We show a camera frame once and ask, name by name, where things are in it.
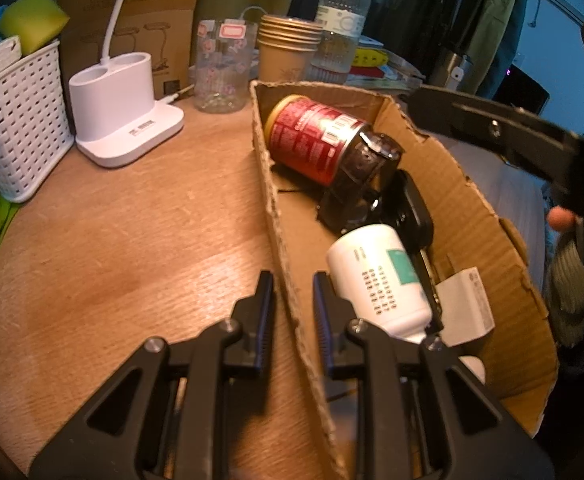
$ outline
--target white woven basket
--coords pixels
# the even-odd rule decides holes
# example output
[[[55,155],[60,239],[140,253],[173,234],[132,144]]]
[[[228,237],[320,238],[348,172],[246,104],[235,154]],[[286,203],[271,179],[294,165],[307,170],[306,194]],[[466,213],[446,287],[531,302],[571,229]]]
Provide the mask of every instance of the white woven basket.
[[[73,142],[54,41],[0,73],[1,195],[32,197]]]

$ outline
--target stack of paper cups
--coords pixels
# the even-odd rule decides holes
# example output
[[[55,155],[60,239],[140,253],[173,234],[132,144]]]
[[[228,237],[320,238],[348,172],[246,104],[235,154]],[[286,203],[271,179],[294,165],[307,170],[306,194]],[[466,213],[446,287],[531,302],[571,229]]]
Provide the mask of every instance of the stack of paper cups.
[[[259,26],[259,79],[300,81],[321,42],[315,22],[266,14]]]

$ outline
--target green sponge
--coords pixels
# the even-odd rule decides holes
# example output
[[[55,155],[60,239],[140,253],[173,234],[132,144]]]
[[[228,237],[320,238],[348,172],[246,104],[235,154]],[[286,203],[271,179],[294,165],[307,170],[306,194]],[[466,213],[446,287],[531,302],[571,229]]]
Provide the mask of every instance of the green sponge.
[[[54,0],[16,0],[0,19],[0,34],[18,36],[27,56],[56,37],[69,19]]]

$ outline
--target open cardboard tray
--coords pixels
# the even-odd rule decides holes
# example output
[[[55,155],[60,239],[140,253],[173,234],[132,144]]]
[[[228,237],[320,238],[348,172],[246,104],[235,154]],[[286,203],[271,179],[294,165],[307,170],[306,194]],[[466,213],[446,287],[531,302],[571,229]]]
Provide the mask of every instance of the open cardboard tray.
[[[400,167],[418,186],[434,221],[428,250],[438,280],[477,267],[496,328],[477,355],[486,384],[527,430],[535,434],[557,375],[556,348],[547,311],[526,266],[526,247],[511,222],[499,218],[475,184],[437,139],[420,134],[392,98],[323,83],[254,82],[254,146],[280,288],[288,306],[302,369],[309,385],[309,409],[316,412],[317,444],[326,474],[350,478],[354,467],[356,395],[351,384],[322,374],[312,315],[312,276],[326,270],[325,253],[336,236],[316,220],[322,188],[275,164],[263,129],[272,108],[290,94],[306,95],[374,125],[405,150]]]

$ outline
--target clear plastic water bottle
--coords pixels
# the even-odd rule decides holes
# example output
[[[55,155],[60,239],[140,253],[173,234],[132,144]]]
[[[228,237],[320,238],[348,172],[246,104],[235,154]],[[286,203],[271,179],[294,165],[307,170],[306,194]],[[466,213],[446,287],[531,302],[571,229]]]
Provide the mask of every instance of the clear plastic water bottle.
[[[323,25],[323,37],[312,59],[309,79],[345,83],[370,3],[371,0],[319,0],[315,21]]]

